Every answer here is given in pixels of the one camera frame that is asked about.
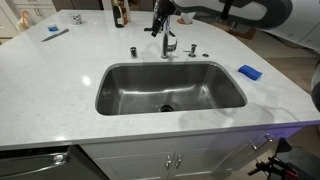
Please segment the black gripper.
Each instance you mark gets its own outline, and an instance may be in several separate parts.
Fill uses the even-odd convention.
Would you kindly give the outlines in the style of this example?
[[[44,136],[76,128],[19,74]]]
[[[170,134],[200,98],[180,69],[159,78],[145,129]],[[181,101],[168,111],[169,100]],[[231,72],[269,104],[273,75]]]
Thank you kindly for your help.
[[[156,37],[159,33],[161,27],[163,26],[166,18],[164,16],[173,15],[176,11],[176,7],[174,6],[171,0],[157,0],[155,4],[155,17],[153,19],[153,24],[151,28],[151,35]],[[175,37],[176,35],[169,30],[169,35]]]

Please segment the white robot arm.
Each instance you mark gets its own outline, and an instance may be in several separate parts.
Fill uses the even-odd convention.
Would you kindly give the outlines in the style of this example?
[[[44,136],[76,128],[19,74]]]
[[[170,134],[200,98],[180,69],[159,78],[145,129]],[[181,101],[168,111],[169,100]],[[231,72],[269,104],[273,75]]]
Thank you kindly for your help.
[[[169,51],[169,16],[176,10],[183,13],[204,12],[223,20],[264,30],[281,26],[293,9],[291,0],[157,0],[154,7],[151,35],[164,30],[162,56]]]

